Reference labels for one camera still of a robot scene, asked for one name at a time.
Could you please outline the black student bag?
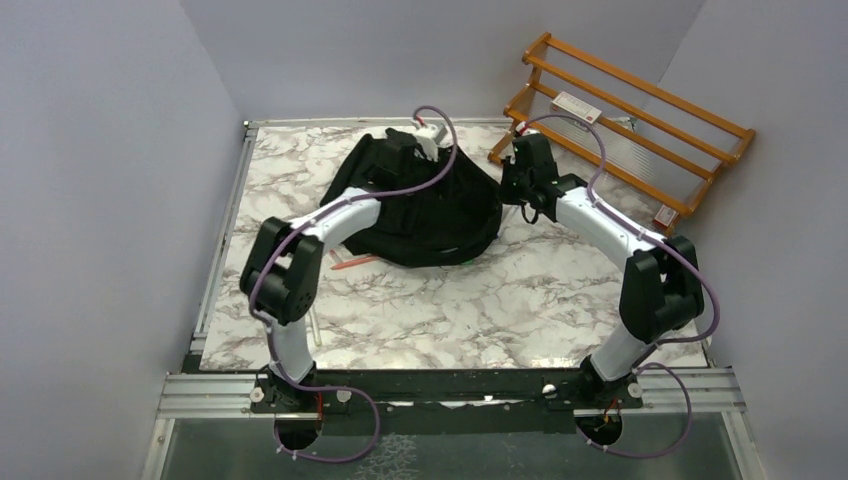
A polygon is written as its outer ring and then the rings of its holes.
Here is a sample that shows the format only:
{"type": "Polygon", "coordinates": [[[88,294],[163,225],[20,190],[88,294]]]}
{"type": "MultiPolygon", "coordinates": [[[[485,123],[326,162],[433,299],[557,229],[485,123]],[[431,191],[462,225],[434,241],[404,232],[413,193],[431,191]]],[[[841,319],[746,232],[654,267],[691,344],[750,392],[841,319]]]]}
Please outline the black student bag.
{"type": "MultiPolygon", "coordinates": [[[[322,206],[348,187],[373,191],[410,188],[442,171],[452,149],[440,148],[425,179],[371,179],[370,147],[376,138],[365,134],[342,162],[322,206]]],[[[354,255],[372,254],[409,267],[460,265],[481,255],[501,227],[498,184],[461,150],[440,182],[405,196],[384,198],[372,227],[349,237],[345,247],[354,255]]]]}

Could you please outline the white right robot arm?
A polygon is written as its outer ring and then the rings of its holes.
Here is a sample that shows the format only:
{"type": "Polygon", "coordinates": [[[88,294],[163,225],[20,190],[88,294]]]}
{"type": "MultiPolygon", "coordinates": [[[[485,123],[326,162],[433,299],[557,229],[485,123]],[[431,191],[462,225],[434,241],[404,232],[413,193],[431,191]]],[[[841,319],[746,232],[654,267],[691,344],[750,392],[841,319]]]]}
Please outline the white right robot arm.
{"type": "Polygon", "coordinates": [[[683,328],[704,310],[704,294],[694,272],[695,247],[678,236],[667,239],[625,218],[575,174],[562,175],[547,137],[517,136],[503,164],[503,203],[531,207],[535,215],[582,236],[623,274],[620,325],[580,364],[579,398],[600,407],[612,399],[638,361],[656,342],[683,328]]]}

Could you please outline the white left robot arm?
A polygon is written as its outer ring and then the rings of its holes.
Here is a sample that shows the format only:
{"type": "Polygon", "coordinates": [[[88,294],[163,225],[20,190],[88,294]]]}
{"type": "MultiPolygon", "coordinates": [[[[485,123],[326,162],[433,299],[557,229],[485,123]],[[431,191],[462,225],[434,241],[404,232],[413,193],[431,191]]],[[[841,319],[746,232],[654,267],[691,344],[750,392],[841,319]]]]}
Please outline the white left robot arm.
{"type": "Polygon", "coordinates": [[[441,154],[446,132],[442,125],[422,124],[411,133],[366,134],[343,160],[317,210],[293,220],[269,217],[260,225],[239,287],[249,313],[264,326],[269,367],[280,379],[275,393],[288,409],[302,410],[314,397],[307,376],[315,362],[303,319],[315,301],[324,255],[375,226],[389,201],[410,199],[449,172],[458,152],[441,154]]]}

